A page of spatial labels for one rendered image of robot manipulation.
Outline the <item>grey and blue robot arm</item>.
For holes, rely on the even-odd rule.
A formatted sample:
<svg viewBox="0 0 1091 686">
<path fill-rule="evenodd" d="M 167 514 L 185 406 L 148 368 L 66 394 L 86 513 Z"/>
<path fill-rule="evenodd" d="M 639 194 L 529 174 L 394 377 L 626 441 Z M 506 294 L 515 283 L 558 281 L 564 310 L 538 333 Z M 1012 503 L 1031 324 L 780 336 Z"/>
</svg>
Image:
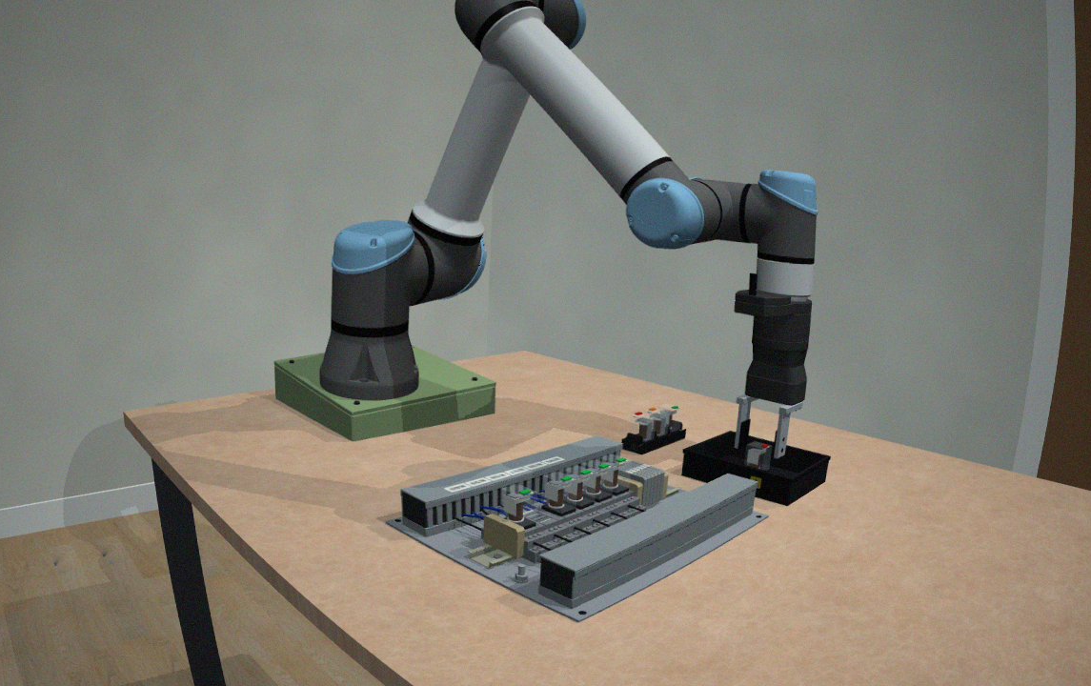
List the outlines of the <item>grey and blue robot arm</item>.
<svg viewBox="0 0 1091 686">
<path fill-rule="evenodd" d="M 466 292 L 484 270 L 479 215 L 531 96 L 627 204 L 631 231 L 646 246 L 734 240 L 758 244 L 758 258 L 814 264 L 814 178 L 686 177 L 571 52 L 587 27 L 580 0 L 456 0 L 455 13 L 481 64 L 409 222 L 356 222 L 335 238 L 324 390 L 356 400 L 417 392 L 409 309 Z"/>
</svg>

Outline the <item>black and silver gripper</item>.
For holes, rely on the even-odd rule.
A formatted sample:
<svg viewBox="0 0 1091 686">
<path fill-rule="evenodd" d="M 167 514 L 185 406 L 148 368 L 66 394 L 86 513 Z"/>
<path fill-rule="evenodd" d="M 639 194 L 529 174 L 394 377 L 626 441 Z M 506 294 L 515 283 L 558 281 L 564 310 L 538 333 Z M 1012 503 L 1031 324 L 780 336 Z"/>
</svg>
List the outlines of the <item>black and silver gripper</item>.
<svg viewBox="0 0 1091 686">
<path fill-rule="evenodd" d="M 747 446 L 751 401 L 776 401 L 784 404 L 778 410 L 775 435 L 774 457 L 778 459 L 786 455 L 790 416 L 805 400 L 814 265 L 756 258 L 756 273 L 750 273 L 750 290 L 739 291 L 734 298 L 734 313 L 754 316 L 753 363 L 747 370 L 745 395 L 738 396 L 734 448 Z"/>
</svg>

